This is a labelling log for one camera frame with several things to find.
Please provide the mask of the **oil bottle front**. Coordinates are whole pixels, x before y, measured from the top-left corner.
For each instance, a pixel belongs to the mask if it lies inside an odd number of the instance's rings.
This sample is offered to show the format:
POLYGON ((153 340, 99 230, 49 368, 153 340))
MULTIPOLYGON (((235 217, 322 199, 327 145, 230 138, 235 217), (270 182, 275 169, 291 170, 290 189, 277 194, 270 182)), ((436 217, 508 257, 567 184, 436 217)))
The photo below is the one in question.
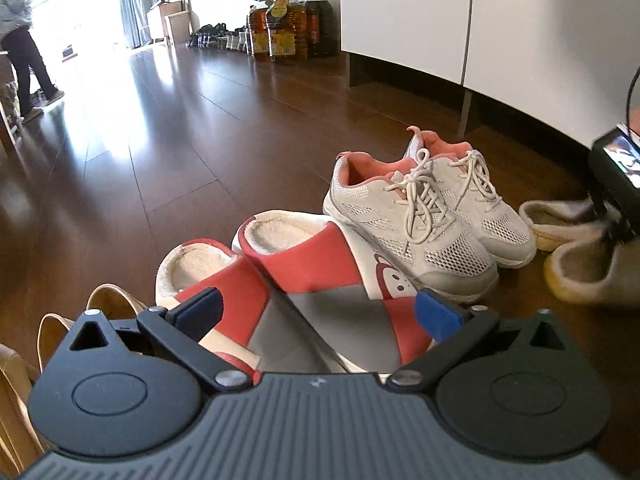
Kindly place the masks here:
POLYGON ((266 12, 269 57, 284 62, 296 53, 295 30, 290 15, 290 0, 273 0, 266 12))

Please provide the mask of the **white cabinet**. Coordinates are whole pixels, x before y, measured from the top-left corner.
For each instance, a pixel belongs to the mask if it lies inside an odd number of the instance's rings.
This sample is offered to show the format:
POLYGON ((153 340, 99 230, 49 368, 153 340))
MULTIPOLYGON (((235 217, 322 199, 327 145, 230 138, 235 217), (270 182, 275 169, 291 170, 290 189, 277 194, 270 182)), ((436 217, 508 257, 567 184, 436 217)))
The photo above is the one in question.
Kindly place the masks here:
POLYGON ((639 104, 639 0, 341 0, 351 54, 460 84, 590 145, 639 104))

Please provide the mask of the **beige quilted slipper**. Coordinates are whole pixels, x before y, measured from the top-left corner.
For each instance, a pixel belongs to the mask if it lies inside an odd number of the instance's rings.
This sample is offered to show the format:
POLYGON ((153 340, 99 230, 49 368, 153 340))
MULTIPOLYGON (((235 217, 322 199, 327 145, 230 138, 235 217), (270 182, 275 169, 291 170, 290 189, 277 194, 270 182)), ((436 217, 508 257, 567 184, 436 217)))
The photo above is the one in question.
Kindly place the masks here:
POLYGON ((567 304, 639 307, 639 239, 575 240, 548 255, 544 279, 567 304))

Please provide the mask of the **beige pump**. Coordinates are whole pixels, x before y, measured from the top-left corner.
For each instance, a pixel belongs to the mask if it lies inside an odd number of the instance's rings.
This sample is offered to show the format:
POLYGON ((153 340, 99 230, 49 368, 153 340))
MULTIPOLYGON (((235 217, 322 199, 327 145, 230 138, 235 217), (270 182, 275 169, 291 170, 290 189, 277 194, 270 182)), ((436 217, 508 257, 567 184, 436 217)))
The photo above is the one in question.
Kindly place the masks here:
POLYGON ((17 478, 46 450, 28 416, 32 392, 30 368, 22 357, 1 346, 1 475, 17 478))

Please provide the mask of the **white pink sneaker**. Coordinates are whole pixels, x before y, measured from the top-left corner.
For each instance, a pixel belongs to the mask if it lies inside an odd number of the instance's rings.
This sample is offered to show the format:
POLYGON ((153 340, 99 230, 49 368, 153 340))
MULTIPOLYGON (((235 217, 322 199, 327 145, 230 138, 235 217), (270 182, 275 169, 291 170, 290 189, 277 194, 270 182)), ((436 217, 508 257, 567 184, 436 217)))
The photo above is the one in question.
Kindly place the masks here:
POLYGON ((498 283, 495 259, 446 204, 425 148, 397 162, 338 154, 323 211, 355 229, 416 287, 472 304, 498 283))

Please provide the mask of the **red grey slipper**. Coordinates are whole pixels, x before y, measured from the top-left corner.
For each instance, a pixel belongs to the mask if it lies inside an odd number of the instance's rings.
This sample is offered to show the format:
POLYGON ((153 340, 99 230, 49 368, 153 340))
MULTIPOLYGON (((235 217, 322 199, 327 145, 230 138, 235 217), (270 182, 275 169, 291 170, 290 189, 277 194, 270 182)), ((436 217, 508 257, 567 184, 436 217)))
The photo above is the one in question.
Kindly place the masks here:
POLYGON ((197 238, 168 252, 157 270, 155 302, 171 309, 207 287, 221 292, 224 312, 201 340, 205 349, 258 373, 331 371, 333 362, 288 300, 249 258, 216 240, 197 238))
POLYGON ((255 214, 232 247, 288 298, 345 370, 390 374, 434 346, 416 319, 410 278, 326 214, 255 214))

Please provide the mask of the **beige fuzzy slipper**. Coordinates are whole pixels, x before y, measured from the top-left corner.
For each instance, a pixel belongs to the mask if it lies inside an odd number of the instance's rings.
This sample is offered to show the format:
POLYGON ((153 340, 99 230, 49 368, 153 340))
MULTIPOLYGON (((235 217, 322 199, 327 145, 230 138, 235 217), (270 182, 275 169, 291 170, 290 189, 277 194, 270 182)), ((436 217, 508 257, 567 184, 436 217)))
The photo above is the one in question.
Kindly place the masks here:
POLYGON ((583 200, 528 200, 518 208, 523 221, 532 230, 536 246, 553 252, 561 245, 600 237, 620 212, 604 203, 597 209, 590 197, 583 200))

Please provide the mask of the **standing person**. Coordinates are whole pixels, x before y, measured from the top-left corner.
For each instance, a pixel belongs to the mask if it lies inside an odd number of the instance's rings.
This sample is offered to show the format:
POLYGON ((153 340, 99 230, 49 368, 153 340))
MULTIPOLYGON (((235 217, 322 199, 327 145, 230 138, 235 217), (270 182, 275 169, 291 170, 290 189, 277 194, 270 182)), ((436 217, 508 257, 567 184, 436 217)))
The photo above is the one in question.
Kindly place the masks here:
POLYGON ((62 99, 61 91, 51 80, 46 64, 35 43, 32 28, 32 0, 1 0, 1 47, 8 54, 17 78, 17 97, 23 122, 42 113, 30 98, 30 74, 34 73, 49 104, 62 99))

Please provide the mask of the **oil bottle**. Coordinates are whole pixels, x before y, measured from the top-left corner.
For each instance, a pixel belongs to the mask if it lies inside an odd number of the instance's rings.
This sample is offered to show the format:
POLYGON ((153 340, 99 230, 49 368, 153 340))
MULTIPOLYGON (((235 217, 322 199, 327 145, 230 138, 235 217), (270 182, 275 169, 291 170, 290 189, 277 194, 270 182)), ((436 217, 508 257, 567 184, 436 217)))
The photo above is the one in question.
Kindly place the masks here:
POLYGON ((273 0, 266 12, 269 57, 284 62, 296 53, 295 30, 290 15, 290 0, 273 0))
POLYGON ((324 58, 335 54, 333 8, 329 0, 305 0, 308 56, 324 58))

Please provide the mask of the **oil bottle behind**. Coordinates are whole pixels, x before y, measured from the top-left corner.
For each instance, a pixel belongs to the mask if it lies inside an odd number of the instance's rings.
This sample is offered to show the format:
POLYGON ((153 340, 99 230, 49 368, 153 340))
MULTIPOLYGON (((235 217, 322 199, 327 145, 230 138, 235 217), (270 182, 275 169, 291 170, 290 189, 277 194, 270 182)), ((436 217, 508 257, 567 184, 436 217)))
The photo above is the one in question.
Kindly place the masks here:
POLYGON ((324 58, 335 54, 333 8, 329 0, 305 0, 308 56, 324 58))

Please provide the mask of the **cardboard box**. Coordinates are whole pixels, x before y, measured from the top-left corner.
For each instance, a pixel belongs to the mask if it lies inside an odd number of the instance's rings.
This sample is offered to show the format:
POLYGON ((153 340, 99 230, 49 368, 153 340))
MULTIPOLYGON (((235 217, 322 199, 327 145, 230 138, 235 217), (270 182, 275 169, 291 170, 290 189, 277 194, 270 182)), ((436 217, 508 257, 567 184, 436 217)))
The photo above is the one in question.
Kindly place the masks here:
POLYGON ((191 37, 191 14, 182 1, 159 2, 146 14, 153 42, 185 44, 191 37))

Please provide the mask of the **cream loafer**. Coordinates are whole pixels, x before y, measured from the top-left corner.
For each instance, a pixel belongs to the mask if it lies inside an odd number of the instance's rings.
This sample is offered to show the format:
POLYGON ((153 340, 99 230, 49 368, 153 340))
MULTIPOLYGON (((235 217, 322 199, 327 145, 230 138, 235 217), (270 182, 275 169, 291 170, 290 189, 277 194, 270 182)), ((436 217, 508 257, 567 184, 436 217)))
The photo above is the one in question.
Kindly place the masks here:
POLYGON ((146 305, 115 284, 99 285, 89 296, 87 310, 100 310, 109 320, 135 318, 146 305))
POLYGON ((37 356, 40 372, 43 372, 73 325, 74 321, 59 314, 47 313, 43 315, 37 335, 37 356))

